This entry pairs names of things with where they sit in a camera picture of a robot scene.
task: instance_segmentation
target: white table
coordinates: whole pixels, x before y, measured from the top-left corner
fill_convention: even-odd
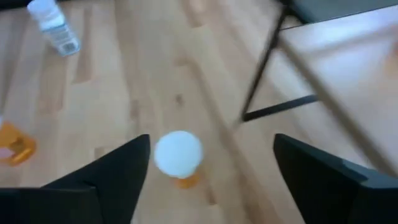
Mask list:
[[[397,175],[398,6],[286,29],[279,40],[374,166]]]

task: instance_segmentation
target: table leg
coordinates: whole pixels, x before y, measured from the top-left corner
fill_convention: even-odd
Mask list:
[[[268,116],[274,113],[279,113],[281,111],[289,110],[292,108],[296,108],[298,106],[306,105],[308,103],[313,103],[317,101],[317,98],[315,95],[310,95],[310,96],[304,96],[296,100],[291,100],[285,103],[281,103],[278,105],[274,106],[269,106],[267,108],[263,108],[257,111],[253,112],[248,112],[250,104],[252,102],[252,99],[254,97],[254,94],[256,93],[256,90],[258,88],[258,85],[260,84],[262,75],[264,73],[264,69],[266,68],[267,62],[271,57],[272,50],[274,50],[277,47],[278,43],[278,35],[281,30],[282,24],[285,20],[285,18],[289,14],[289,7],[284,6],[278,20],[276,23],[276,26],[274,28],[274,31],[271,36],[271,40],[269,41],[268,45],[266,45],[266,48],[264,49],[264,53],[260,59],[260,62],[257,65],[256,73],[254,76],[254,79],[252,81],[251,87],[249,89],[249,93],[246,97],[246,100],[244,102],[244,106],[241,112],[241,119],[242,121],[250,121],[253,119],[261,118],[263,116]]]

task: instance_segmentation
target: orange plastic piece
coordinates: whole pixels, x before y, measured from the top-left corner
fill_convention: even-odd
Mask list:
[[[9,157],[0,158],[0,162],[16,166],[33,155],[36,150],[36,142],[10,122],[3,121],[0,128],[0,149],[11,152]]]
[[[199,175],[198,173],[194,173],[192,176],[187,177],[185,179],[178,179],[175,178],[175,183],[182,189],[188,189],[190,187],[195,186],[199,182]]]

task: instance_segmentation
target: wooden floor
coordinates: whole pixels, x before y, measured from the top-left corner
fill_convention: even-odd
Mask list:
[[[133,223],[293,224],[303,220],[274,159],[275,133],[370,166],[321,103],[238,121],[273,1],[62,6],[83,42],[68,58],[44,45],[25,11],[0,13],[4,116],[39,144],[29,161],[1,168],[1,186],[40,186],[140,134],[155,143],[185,129],[205,147],[201,184],[177,189],[151,161]],[[310,93],[283,53],[273,56],[254,108]]]

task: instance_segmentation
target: plastic water bottle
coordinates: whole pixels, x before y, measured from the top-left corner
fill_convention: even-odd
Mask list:
[[[80,42],[54,0],[33,0],[27,5],[27,10],[60,55],[71,55],[79,51]]]

